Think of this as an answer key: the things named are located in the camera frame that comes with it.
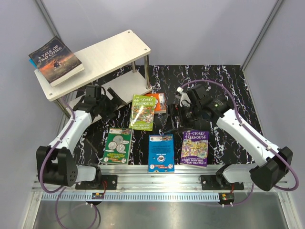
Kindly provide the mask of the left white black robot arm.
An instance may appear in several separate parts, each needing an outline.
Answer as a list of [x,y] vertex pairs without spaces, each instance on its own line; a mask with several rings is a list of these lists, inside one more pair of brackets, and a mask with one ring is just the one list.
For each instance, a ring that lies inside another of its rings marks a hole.
[[71,117],[59,135],[47,146],[36,151],[37,173],[41,188],[46,193],[52,191],[47,184],[57,185],[54,192],[73,185],[88,185],[91,189],[102,186],[102,174],[97,165],[77,165],[73,159],[74,149],[83,132],[100,116],[108,121],[115,111],[126,102],[112,89],[89,85],[74,107],[70,107]]

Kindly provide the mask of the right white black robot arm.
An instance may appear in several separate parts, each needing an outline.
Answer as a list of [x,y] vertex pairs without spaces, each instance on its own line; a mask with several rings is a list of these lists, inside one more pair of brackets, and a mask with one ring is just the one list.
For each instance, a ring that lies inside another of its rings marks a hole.
[[208,121],[235,139],[254,159],[253,164],[225,165],[214,175],[220,189],[228,189],[234,183],[253,183],[263,191],[278,188],[277,183],[290,171],[293,152],[288,147],[279,148],[257,132],[238,113],[233,98],[214,98],[200,85],[188,90],[180,86],[176,90],[179,104],[168,105],[168,132],[195,129],[196,121]]

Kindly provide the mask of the orange paperback book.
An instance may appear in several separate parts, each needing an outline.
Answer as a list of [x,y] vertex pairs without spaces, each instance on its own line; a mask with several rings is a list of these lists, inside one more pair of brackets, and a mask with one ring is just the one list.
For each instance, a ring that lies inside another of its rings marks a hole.
[[166,113],[167,106],[166,106],[164,93],[145,94],[145,96],[155,98],[155,100],[156,100],[155,107],[154,107],[155,114],[165,114]]

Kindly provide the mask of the light blue paperback book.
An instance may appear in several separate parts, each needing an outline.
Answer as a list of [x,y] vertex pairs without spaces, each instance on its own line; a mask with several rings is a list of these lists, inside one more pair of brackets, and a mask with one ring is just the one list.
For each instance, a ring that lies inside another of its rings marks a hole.
[[148,173],[174,173],[173,135],[149,135]]

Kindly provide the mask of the green 65-storey treehouse book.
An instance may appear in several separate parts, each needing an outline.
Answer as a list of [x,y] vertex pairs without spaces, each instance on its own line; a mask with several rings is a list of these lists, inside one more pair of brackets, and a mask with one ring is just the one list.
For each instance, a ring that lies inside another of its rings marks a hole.
[[129,128],[152,131],[156,99],[150,96],[134,95],[132,99]]

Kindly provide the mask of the blue 91-storey treehouse book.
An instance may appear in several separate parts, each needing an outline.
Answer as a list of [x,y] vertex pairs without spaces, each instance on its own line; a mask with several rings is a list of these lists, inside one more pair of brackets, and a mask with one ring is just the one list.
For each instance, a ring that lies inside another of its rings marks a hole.
[[36,64],[32,59],[29,59],[29,62],[30,62],[36,69],[38,69],[37,64]]

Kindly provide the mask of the dark green paperback book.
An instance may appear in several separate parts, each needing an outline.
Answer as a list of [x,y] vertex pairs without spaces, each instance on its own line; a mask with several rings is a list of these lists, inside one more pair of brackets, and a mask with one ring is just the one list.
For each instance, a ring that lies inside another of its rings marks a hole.
[[129,161],[133,130],[110,128],[102,157],[104,164],[127,165]]

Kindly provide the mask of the dark tale of two cities book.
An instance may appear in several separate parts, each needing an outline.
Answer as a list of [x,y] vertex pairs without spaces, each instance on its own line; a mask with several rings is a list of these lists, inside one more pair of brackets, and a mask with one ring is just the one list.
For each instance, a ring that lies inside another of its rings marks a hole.
[[29,58],[52,87],[84,70],[83,63],[58,36],[30,53]]

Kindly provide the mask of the purple 52-storey treehouse book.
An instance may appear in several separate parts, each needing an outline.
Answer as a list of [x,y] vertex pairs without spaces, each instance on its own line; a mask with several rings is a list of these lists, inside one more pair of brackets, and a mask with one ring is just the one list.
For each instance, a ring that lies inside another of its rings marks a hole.
[[180,164],[201,168],[207,167],[208,138],[208,131],[184,131]]

